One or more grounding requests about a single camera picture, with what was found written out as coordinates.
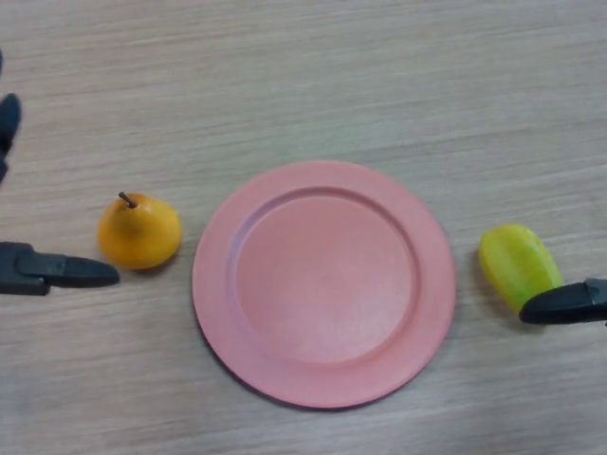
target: yellow pear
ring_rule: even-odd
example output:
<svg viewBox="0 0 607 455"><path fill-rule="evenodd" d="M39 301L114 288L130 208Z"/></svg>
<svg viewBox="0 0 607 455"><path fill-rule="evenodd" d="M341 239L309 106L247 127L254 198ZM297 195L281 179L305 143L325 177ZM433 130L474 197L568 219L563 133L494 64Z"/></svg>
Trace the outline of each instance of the yellow pear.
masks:
<svg viewBox="0 0 607 455"><path fill-rule="evenodd" d="M168 203L140 193L125 194L103 213L98 227L103 255L120 267L152 268L171 258L181 243L181 223Z"/></svg>

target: pear stem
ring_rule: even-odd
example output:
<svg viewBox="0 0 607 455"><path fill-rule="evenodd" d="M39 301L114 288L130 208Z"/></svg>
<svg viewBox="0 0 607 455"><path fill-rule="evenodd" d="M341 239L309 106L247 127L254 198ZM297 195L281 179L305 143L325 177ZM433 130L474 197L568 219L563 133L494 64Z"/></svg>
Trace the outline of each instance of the pear stem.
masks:
<svg viewBox="0 0 607 455"><path fill-rule="evenodd" d="M137 203L129 196L127 196L124 191L119 192L118 196L120 199L124 199L124 202L126 202L126 206L129 209L134 209L137 206Z"/></svg>

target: pink plate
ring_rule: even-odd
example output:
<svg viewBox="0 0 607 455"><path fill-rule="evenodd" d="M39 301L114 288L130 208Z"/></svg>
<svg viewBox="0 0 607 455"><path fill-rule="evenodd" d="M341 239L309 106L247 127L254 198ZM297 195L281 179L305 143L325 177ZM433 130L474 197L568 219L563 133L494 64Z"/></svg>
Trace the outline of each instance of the pink plate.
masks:
<svg viewBox="0 0 607 455"><path fill-rule="evenodd" d="M424 205L358 165L293 164L214 214L193 263L207 341L255 390L311 408L412 379L451 323L449 242Z"/></svg>

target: pear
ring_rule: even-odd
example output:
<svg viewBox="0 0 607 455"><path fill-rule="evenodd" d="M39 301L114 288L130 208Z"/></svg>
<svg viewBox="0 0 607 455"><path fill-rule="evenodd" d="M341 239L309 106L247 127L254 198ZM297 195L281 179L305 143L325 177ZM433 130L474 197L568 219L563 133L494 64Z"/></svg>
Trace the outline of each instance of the pear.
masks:
<svg viewBox="0 0 607 455"><path fill-rule="evenodd" d="M478 252L488 281L517 314L529 299L563 285L550 252L528 227L511 224L489 230Z"/></svg>
<svg viewBox="0 0 607 455"><path fill-rule="evenodd" d="M98 226L99 248L111 263L141 270L165 263L181 243L181 223L168 203L140 193L112 202Z"/></svg>

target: plate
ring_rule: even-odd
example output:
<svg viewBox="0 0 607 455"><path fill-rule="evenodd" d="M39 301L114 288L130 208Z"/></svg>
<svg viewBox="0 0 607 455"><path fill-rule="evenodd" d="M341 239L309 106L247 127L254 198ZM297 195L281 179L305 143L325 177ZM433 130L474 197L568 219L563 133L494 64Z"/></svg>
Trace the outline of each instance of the plate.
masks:
<svg viewBox="0 0 607 455"><path fill-rule="evenodd" d="M422 202L359 165L253 178L217 210L193 263L205 338L249 386L297 406L368 403L411 380L449 330L449 242Z"/></svg>

